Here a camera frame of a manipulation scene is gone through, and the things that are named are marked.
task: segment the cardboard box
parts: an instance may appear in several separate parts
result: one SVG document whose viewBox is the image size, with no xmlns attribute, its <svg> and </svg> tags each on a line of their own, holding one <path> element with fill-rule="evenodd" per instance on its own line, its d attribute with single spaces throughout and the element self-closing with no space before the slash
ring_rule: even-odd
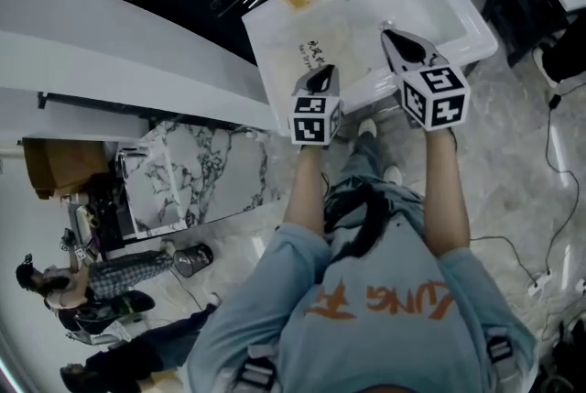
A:
<svg viewBox="0 0 586 393">
<path fill-rule="evenodd" d="M 40 199 L 78 192 L 96 174 L 108 173 L 103 142 L 23 139 L 30 184 Z"/>
</svg>

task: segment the trash can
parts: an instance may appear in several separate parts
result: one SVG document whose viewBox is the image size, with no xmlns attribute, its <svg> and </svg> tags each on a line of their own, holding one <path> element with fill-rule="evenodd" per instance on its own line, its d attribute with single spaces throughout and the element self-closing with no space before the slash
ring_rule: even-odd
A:
<svg viewBox="0 0 586 393">
<path fill-rule="evenodd" d="M 184 278 L 190 278 L 213 262 L 212 249 L 200 243 L 184 250 L 177 250 L 173 255 L 175 268 Z"/>
</svg>

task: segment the light blue t-shirt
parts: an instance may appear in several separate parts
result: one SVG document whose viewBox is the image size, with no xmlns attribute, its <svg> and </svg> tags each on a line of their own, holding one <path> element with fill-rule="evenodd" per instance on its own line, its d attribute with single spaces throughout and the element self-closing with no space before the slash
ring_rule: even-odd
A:
<svg viewBox="0 0 586 393">
<path fill-rule="evenodd" d="M 330 247 L 282 225 L 252 276 L 201 331 L 187 363 L 191 391 L 210 393 L 222 369 L 239 368 L 250 345 L 268 343 L 278 347 L 285 392 L 496 391 L 486 353 L 494 327 L 505 329 L 530 386 L 535 339 L 469 249 L 437 259 L 398 214 L 365 257 L 329 266 L 332 249 L 356 232 L 338 229 Z"/>
</svg>

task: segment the orange text print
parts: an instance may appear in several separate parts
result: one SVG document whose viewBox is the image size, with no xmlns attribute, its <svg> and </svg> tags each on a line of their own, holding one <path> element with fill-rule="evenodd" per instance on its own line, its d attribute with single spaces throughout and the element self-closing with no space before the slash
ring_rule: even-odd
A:
<svg viewBox="0 0 586 393">
<path fill-rule="evenodd" d="M 445 289 L 443 297 L 439 300 L 437 289 Z M 448 308 L 454 301 L 454 298 L 447 292 L 447 287 L 443 282 L 426 282 L 418 287 L 415 297 L 411 290 L 407 292 L 405 300 L 400 300 L 396 295 L 396 290 L 389 290 L 384 287 L 375 289 L 368 286 L 366 298 L 369 303 L 366 305 L 370 311 L 386 311 L 391 315 L 397 315 L 400 312 L 408 314 L 424 314 L 430 320 L 443 320 Z"/>
<path fill-rule="evenodd" d="M 346 287 L 342 281 L 338 283 L 331 295 L 326 294 L 325 290 L 321 288 L 315 303 L 305 310 L 306 314 L 315 313 L 330 320 L 353 320 L 356 318 L 354 315 L 339 310 L 340 307 L 348 306 L 348 301 L 344 295 L 345 291 Z"/>
</svg>

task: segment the power strip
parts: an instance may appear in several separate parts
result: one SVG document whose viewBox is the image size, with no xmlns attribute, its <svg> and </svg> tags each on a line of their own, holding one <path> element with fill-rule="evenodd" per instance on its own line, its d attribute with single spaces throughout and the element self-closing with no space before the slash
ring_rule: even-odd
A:
<svg viewBox="0 0 586 393">
<path fill-rule="evenodd" d="M 546 284 L 553 279 L 553 271 L 550 269 L 547 273 L 542 274 L 539 278 L 536 279 L 535 283 L 529 284 L 527 288 L 527 292 L 531 297 L 535 297 L 541 290 L 546 287 Z"/>
</svg>

